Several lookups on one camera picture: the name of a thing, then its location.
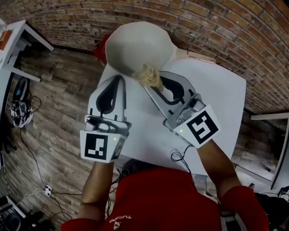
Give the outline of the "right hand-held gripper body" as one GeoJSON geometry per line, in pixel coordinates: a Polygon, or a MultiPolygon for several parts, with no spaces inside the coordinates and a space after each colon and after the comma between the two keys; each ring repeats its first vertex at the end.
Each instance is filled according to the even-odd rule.
{"type": "Polygon", "coordinates": [[[164,121],[164,126],[192,147],[199,148],[214,136],[221,126],[210,105],[202,102],[199,94],[193,95],[186,103],[164,121]]]}

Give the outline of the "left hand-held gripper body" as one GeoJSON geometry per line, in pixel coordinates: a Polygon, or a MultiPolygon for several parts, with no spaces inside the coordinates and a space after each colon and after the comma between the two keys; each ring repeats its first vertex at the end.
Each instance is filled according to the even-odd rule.
{"type": "Polygon", "coordinates": [[[85,116],[85,127],[80,131],[81,158],[111,163],[118,159],[129,136],[131,123],[103,117],[85,116]]]}

